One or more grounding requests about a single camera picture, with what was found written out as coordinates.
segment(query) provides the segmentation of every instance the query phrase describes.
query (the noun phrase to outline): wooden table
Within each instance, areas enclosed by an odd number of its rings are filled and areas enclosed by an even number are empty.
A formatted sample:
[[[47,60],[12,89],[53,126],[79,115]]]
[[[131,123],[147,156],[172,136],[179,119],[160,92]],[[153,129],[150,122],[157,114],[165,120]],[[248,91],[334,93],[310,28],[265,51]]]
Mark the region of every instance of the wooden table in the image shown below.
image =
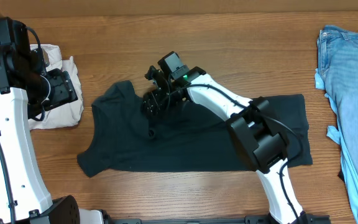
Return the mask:
[[[53,198],[73,195],[79,206],[114,218],[239,218],[267,214],[253,172],[135,173],[107,170],[87,178],[76,163],[93,137],[91,103],[109,86],[131,80],[142,95],[150,65],[174,50],[220,84],[247,97],[302,93],[314,164],[290,169],[305,211],[354,223],[340,170],[339,146],[326,137],[336,119],[324,91],[314,88],[316,39],[326,24],[358,31],[358,12],[207,14],[23,19],[42,43],[74,56],[85,110],[74,128],[32,131],[35,153]]]

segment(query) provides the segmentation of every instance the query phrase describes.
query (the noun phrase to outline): light blue denim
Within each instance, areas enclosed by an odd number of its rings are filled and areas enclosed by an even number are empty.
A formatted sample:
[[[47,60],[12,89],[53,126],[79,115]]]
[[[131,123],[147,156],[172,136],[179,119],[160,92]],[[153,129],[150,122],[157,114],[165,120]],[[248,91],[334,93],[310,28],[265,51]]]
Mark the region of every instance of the light blue denim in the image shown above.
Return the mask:
[[[340,144],[341,166],[351,209],[358,223],[358,33],[326,26],[317,39],[316,88],[337,114],[337,126],[327,136]]]

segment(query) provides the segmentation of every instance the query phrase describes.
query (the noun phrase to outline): white cloth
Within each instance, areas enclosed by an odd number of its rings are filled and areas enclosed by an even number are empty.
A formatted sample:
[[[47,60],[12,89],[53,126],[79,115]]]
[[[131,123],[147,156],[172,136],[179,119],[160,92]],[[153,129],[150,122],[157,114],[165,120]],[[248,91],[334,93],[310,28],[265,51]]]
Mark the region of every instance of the white cloth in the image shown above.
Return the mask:
[[[31,50],[37,48],[37,44],[30,45]],[[78,79],[78,70],[74,63],[73,56],[69,60],[62,60],[62,54],[60,53],[59,46],[50,44],[41,44],[49,57],[49,66],[47,71],[51,71],[55,68],[59,68],[63,71],[67,71],[78,100],[67,103],[63,106],[59,106],[50,111],[45,112],[45,118],[43,121],[34,121],[29,119],[29,128],[31,129],[51,129],[51,128],[63,128],[77,125],[81,119],[82,111],[84,110],[81,83]]]

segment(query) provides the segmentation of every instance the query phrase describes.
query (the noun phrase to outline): belt loop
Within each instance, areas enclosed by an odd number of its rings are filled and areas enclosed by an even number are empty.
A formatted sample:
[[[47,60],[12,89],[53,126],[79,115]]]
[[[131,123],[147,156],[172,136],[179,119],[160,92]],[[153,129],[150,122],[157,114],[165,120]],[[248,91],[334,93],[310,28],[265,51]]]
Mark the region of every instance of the belt loop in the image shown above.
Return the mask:
[[[349,37],[347,36],[347,33],[341,32],[343,39],[349,40]]]

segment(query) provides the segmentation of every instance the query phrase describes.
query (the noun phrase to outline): folded fabric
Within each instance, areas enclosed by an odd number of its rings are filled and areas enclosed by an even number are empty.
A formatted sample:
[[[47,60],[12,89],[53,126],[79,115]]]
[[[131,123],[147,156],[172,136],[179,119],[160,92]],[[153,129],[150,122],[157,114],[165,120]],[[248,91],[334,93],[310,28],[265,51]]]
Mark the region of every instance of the folded fabric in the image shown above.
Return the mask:
[[[351,209],[358,223],[358,33],[326,26],[317,39],[316,88],[337,115],[327,136],[341,145],[341,168]]]
[[[302,95],[268,98],[282,122],[302,136],[305,151],[290,166],[312,164],[308,122]],[[204,106],[184,101],[164,119],[148,120],[142,98],[130,81],[113,85],[92,104],[93,141],[77,156],[92,177],[105,169],[137,172],[248,170],[237,158],[224,121]],[[289,157],[299,143],[288,134]]]
[[[37,44],[30,45],[30,48],[31,50],[36,49]],[[43,121],[34,121],[33,119],[29,119],[29,128],[50,129],[77,125],[81,119],[84,106],[81,83],[78,79],[78,70],[74,63],[74,58],[71,56],[69,60],[62,60],[60,48],[56,45],[41,44],[41,48],[43,48],[48,54],[49,66],[47,67],[47,71],[51,71],[55,68],[67,71],[71,81],[73,82],[78,100],[59,106],[53,110],[46,111]]]

